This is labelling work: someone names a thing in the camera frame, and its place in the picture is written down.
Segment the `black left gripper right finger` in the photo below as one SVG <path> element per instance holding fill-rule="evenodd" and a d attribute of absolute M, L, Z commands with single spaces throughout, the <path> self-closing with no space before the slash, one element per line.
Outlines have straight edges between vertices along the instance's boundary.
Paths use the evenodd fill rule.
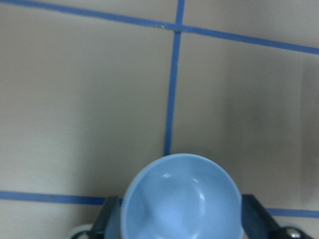
<path fill-rule="evenodd" d="M 276 239 L 279 224 L 252 194 L 242 195 L 241 223 L 249 239 Z"/>

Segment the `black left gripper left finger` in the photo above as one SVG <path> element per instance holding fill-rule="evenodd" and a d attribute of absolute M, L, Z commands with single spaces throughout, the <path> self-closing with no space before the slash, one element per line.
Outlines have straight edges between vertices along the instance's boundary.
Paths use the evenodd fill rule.
<path fill-rule="evenodd" d="M 120 235 L 120 199 L 108 197 L 91 228 L 92 239 L 117 239 Z"/>

